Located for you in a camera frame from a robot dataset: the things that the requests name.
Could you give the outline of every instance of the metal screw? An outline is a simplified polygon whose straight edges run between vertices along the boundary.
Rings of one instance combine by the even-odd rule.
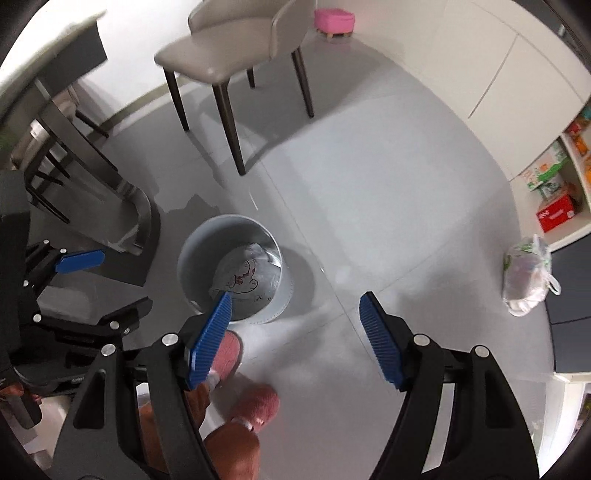
[[[486,348],[485,346],[482,346],[482,345],[478,345],[474,349],[474,353],[477,354],[480,358],[486,358],[487,356],[489,356],[491,354],[489,352],[489,349]]]
[[[427,346],[431,343],[431,339],[427,335],[415,335],[413,341],[418,346]]]
[[[178,335],[176,333],[167,333],[162,337],[162,343],[166,346],[174,345],[178,342]]]
[[[117,347],[115,345],[113,345],[112,343],[107,343],[103,348],[100,349],[100,352],[103,354],[103,356],[109,356],[113,355],[113,353],[115,353],[116,350]]]

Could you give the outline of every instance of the blue gripper pad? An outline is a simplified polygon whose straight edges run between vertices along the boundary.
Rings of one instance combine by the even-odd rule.
[[[81,252],[78,254],[64,255],[56,263],[56,273],[72,273],[87,268],[98,267],[105,261],[105,252],[102,250],[91,250],[90,252]]]
[[[212,367],[213,358],[216,356],[231,319],[232,296],[226,292],[213,309],[189,353],[187,383],[191,389],[197,388],[200,383],[205,382],[209,369]]]
[[[359,302],[359,317],[385,379],[400,389],[404,380],[400,348],[386,328],[385,319],[367,294]]]

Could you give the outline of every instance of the wall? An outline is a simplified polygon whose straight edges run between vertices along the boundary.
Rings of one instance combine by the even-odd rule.
[[[356,36],[421,80],[514,178],[591,95],[591,75],[512,0],[319,0],[355,13]]]
[[[98,26],[109,60],[80,81],[85,110],[103,121],[165,82],[154,54],[189,33],[187,17],[200,1],[86,1],[107,10]]]

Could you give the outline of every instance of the cabinet door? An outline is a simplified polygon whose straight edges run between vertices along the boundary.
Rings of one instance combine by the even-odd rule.
[[[535,45],[572,85],[579,98],[584,102],[587,101],[591,95],[591,74],[558,35],[514,0],[472,1]],[[535,3],[537,8],[547,8],[541,0],[536,0]]]
[[[423,68],[423,82],[466,121],[516,36],[469,0],[449,0]]]
[[[518,36],[467,124],[512,179],[556,140],[582,107],[560,72]]]
[[[591,318],[550,325],[554,369],[561,374],[591,372]]]
[[[591,235],[552,254],[552,275],[560,282],[562,294],[546,297],[550,323],[591,318]]]

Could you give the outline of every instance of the dark wooden chair leg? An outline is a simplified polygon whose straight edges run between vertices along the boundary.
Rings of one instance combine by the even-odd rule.
[[[189,124],[187,123],[187,116],[184,113],[183,101],[181,100],[181,94],[178,92],[177,79],[174,76],[174,72],[170,70],[164,71],[166,77],[166,83],[168,83],[168,89],[170,90],[170,96],[173,98],[174,107],[177,109],[178,119],[181,121],[183,129],[188,132]]]
[[[88,125],[94,131],[100,133],[103,137],[109,138],[109,134],[104,129],[99,127],[90,118],[88,118],[85,114],[83,114],[82,112],[80,112],[78,110],[76,110],[76,118],[78,120],[81,120],[82,122],[84,122],[86,125]]]
[[[64,223],[70,223],[70,219],[61,213],[57,208],[55,208],[51,202],[49,202],[43,195],[41,195],[38,191],[36,191],[31,185],[26,184],[25,188],[31,197],[33,197],[36,201],[41,203],[47,210],[49,210],[53,215],[58,217]]]
[[[55,179],[51,175],[48,175],[47,173],[43,173],[42,171],[37,170],[35,172],[35,176],[39,177],[40,179],[47,180],[50,183],[55,183],[57,185],[61,185],[62,187],[64,186],[64,183],[61,180]]]
[[[301,92],[304,96],[304,102],[306,103],[306,111],[308,112],[308,116],[310,118],[314,118],[314,107],[312,106],[312,97],[310,96],[310,86],[308,85],[308,77],[306,75],[306,68],[304,67],[304,59],[301,56],[301,50],[299,47],[291,52],[291,59],[294,62],[297,79],[300,82]]]
[[[51,164],[58,169],[58,171],[67,179],[70,178],[70,174],[66,171],[64,167],[61,166],[61,163],[57,161],[57,159],[53,156],[51,152],[47,152],[45,157],[51,162]]]
[[[240,152],[240,143],[238,142],[238,133],[236,132],[236,123],[234,122],[230,97],[228,96],[228,82],[212,86],[213,95],[216,98],[217,109],[219,110],[220,118],[222,119],[223,129],[226,132],[230,151],[234,157],[234,163],[236,164],[238,173],[241,176],[246,175],[242,153]]]
[[[251,88],[255,87],[255,73],[252,71],[252,69],[248,69],[246,71],[246,76],[248,77],[248,85],[251,86]]]

